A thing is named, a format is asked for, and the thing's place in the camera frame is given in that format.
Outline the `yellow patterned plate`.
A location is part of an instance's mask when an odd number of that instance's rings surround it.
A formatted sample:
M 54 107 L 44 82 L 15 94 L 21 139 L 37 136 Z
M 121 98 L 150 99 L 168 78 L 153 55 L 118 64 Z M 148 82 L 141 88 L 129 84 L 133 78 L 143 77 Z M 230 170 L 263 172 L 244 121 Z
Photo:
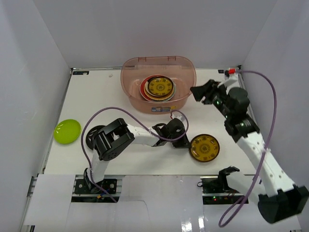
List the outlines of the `yellow patterned plate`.
M 172 92 L 174 83 L 166 76 L 154 75 L 146 81 L 145 88 L 149 94 L 156 97 L 163 97 Z
M 220 152 L 218 140 L 209 134 L 199 134 L 191 142 L 189 154 L 198 162 L 210 162 L 217 158 Z

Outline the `cream plate with black patch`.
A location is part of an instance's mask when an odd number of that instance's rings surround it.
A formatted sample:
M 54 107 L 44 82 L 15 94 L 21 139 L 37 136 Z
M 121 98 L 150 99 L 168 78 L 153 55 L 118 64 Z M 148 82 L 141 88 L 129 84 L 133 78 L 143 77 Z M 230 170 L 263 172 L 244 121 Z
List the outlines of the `cream plate with black patch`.
M 146 82 L 144 91 L 154 98 L 165 98 L 174 91 L 174 83 L 166 78 L 152 79 Z

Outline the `red teal floral plate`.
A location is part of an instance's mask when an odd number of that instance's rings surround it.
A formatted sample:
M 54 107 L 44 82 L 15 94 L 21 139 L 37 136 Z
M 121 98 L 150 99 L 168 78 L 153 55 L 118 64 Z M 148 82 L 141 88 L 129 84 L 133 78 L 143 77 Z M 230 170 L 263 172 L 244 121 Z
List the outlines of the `red teal floral plate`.
M 146 81 L 151 77 L 151 76 L 148 76 L 146 77 L 142 83 L 140 84 L 140 94 L 141 96 L 146 100 L 146 101 L 149 101 L 149 102 L 153 102 L 151 99 L 147 98 L 145 95 L 144 95 L 144 92 L 143 92 L 143 88 L 144 88 L 144 85 L 146 84 Z

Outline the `black glossy plate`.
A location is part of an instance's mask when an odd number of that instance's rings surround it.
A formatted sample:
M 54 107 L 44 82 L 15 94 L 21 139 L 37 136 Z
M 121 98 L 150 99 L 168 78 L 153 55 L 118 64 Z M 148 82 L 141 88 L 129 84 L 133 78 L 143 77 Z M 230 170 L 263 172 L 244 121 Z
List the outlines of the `black glossy plate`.
M 144 85 L 144 94 L 153 101 L 167 101 L 175 93 L 175 85 L 167 82 L 146 82 Z

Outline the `woven bamboo plate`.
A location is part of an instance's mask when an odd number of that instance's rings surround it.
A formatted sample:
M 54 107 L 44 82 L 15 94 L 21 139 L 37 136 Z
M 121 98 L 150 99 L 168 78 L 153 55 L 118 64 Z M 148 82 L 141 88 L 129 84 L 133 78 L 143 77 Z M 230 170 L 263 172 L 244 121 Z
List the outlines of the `woven bamboo plate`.
M 167 102 L 168 100 L 170 100 L 170 99 L 173 98 L 173 96 L 174 96 L 174 94 L 175 94 L 175 92 L 176 92 L 176 87 L 173 88 L 173 90 L 172 90 L 171 93 L 169 93 L 168 95 L 163 96 L 163 97 L 155 97 L 155 96 L 153 96 L 153 95 L 150 95 L 150 94 L 148 93 L 148 91 L 146 90 L 146 86 L 144 86 L 143 92 L 144 92 L 144 95 L 145 95 L 147 98 L 151 99 L 152 101 Z

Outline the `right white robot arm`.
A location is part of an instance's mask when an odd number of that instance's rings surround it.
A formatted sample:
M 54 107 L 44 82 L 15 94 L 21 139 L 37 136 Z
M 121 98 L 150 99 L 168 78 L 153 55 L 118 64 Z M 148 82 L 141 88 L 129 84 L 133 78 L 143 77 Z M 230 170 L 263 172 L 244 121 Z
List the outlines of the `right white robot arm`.
M 296 185 L 268 149 L 258 126 L 247 113 L 250 104 L 247 91 L 240 87 L 227 90 L 225 83 L 214 80 L 190 90 L 197 102 L 214 105 L 225 117 L 227 133 L 256 169 L 253 180 L 234 166 L 222 169 L 218 174 L 218 188 L 225 193 L 234 189 L 244 194 L 239 204 L 255 203 L 270 224 L 300 214 L 309 199 L 309 191 Z

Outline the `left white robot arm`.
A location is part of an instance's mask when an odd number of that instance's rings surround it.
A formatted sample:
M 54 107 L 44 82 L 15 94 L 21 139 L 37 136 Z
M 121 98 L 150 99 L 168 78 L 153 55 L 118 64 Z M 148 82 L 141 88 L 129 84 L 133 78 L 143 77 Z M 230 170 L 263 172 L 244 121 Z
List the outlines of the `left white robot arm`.
M 93 151 L 93 157 L 89 168 L 84 171 L 85 187 L 91 193 L 99 193 L 109 161 L 118 157 L 130 144 L 160 147 L 171 142 L 174 148 L 190 149 L 191 144 L 185 131 L 183 120 L 178 118 L 151 128 L 129 125 L 122 118 L 107 126 L 94 127 L 86 137 L 86 144 Z

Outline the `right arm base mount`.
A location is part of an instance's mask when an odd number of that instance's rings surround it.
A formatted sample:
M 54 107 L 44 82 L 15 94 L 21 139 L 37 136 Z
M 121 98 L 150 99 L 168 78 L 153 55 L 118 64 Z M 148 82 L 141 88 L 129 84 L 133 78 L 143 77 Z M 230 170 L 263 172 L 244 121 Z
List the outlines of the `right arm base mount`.
M 234 189 L 223 190 L 222 185 L 214 176 L 203 177 L 197 182 L 201 188 L 203 205 L 232 205 L 243 197 Z

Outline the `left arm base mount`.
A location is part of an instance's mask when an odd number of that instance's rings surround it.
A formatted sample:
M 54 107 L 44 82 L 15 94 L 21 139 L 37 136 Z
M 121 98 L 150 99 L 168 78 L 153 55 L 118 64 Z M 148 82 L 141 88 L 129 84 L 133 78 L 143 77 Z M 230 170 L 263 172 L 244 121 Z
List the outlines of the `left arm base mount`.
M 99 188 L 81 175 L 75 177 L 72 203 L 117 203 L 120 198 L 122 180 L 108 177 L 98 182 Z

